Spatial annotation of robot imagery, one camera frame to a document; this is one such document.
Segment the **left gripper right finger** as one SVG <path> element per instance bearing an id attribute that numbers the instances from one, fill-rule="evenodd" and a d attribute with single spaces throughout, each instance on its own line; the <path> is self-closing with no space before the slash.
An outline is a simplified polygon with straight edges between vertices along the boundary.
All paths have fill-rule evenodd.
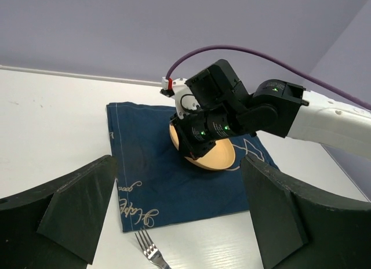
<path id="1" fill-rule="evenodd" d="M 241 160 L 264 268 L 370 268 L 370 203 L 327 192 L 253 155 Z"/>

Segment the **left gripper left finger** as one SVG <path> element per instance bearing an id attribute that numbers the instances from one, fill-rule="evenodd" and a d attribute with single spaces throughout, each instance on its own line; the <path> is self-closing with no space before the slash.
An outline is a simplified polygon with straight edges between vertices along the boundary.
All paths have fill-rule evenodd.
<path id="1" fill-rule="evenodd" d="M 115 179 L 105 155 L 67 175 L 1 199 L 1 268 L 92 264 Z"/>

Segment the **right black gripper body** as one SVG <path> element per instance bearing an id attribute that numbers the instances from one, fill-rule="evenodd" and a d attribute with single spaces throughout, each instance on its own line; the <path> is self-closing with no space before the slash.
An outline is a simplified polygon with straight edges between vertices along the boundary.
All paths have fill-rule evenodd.
<path id="1" fill-rule="evenodd" d="M 193 160 L 204 157 L 218 140 L 249 133 L 248 121 L 222 106 L 190 111 L 176 108 L 170 121 L 176 130 L 180 154 Z"/>

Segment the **yellow round plate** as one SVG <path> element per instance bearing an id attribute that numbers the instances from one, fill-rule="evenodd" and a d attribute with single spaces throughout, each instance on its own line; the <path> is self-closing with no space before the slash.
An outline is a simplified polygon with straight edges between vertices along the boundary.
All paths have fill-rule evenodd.
<path id="1" fill-rule="evenodd" d="M 235 162 L 235 150 L 229 139 L 217 140 L 216 145 L 203 157 L 193 160 L 184 157 L 188 162 L 206 170 L 226 170 Z"/>

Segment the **dark blue fish-print cloth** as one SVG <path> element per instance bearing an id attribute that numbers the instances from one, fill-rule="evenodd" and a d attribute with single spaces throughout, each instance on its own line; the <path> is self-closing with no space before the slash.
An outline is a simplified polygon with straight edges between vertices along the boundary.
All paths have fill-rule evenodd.
<path id="1" fill-rule="evenodd" d="M 174 147 L 169 136 L 172 114 L 174 108 L 168 106 L 107 106 L 123 232 L 247 211 L 241 159 L 251 154 L 274 164 L 259 138 L 245 135 L 231 140 L 236 159 L 226 170 L 199 168 Z"/>

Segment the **pink-handled metal fork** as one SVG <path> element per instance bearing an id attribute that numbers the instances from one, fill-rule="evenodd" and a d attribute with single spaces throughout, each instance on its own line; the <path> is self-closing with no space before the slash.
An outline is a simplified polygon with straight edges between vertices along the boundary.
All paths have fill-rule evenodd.
<path id="1" fill-rule="evenodd" d="M 141 251 L 150 263 L 161 269 L 171 269 L 171 266 L 163 258 L 161 251 L 154 244 L 145 228 L 141 228 L 135 232 L 135 237 Z"/>

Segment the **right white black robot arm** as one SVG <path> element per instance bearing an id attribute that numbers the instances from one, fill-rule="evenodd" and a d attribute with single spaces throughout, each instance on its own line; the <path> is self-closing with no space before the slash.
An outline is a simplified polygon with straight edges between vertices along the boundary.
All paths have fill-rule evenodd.
<path id="1" fill-rule="evenodd" d="M 163 77 L 161 92 L 176 105 L 179 151 L 194 160 L 219 140 L 259 131 L 370 157 L 369 111 L 278 79 L 248 93 L 224 59 L 188 79 Z"/>

